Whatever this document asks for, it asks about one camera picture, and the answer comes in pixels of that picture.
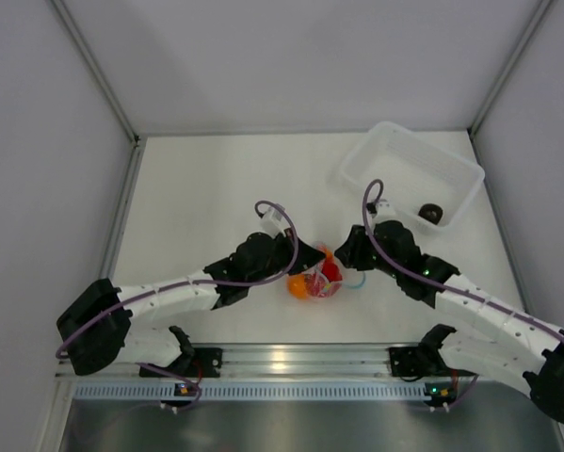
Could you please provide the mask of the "orange fake fruit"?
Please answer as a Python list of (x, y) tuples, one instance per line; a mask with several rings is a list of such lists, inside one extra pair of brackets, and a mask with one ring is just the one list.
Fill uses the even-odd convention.
[(302, 274), (289, 276), (286, 287), (290, 295), (296, 299), (307, 299), (309, 297), (305, 278)]

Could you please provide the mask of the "red fake pepper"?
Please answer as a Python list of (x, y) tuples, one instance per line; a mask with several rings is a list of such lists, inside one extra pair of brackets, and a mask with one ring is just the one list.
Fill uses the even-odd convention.
[(330, 283), (338, 283), (343, 280), (341, 270), (334, 261), (326, 260), (321, 267), (321, 273)]

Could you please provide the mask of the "clear zip top bag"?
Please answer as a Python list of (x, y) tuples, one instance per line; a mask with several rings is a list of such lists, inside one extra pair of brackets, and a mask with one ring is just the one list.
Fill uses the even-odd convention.
[[(314, 242), (313, 246), (321, 250), (323, 250), (324, 248), (330, 250), (330, 248), (327, 245), (325, 245), (323, 242)], [(358, 282), (351, 282), (346, 280), (340, 268), (339, 261), (335, 258), (335, 256), (334, 256), (334, 262), (337, 266), (339, 266), (341, 273), (343, 275), (343, 280), (341, 282), (329, 282), (326, 279), (326, 277), (321, 273), (321, 267), (323, 266), (323, 263), (325, 261), (322, 261), (317, 266), (305, 272), (300, 273), (305, 278), (305, 282), (309, 292), (309, 297), (307, 299), (301, 299), (301, 300), (329, 299), (333, 297), (339, 290), (358, 290), (364, 287), (366, 283), (365, 273), (364, 272), (361, 273), (361, 279)]]

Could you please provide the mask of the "black fake food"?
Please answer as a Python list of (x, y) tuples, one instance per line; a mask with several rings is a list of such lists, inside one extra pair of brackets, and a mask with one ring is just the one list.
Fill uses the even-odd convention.
[(418, 211), (418, 217), (438, 225), (443, 218), (443, 209), (435, 203), (425, 203)]

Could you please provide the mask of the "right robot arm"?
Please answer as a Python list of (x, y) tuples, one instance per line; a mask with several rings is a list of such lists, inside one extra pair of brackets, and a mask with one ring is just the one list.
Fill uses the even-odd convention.
[(422, 340), (419, 351), (427, 372), (440, 374), (448, 367), (493, 379), (564, 425), (564, 328), (514, 309), (455, 266), (422, 252), (398, 220), (372, 229), (352, 226), (334, 255), (346, 268), (391, 276), (408, 298), (479, 333), (467, 338), (449, 323), (437, 326), (440, 339)]

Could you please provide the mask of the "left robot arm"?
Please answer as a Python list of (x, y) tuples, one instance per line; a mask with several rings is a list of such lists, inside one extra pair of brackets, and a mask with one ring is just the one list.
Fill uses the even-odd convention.
[(63, 344), (56, 355), (81, 377), (114, 363), (145, 363), (148, 374), (163, 369), (182, 376), (195, 351), (183, 329), (173, 325), (175, 316), (230, 307), (253, 286), (298, 275), (325, 258), (289, 230), (254, 233), (229, 256), (177, 280), (123, 287), (97, 280), (58, 318)]

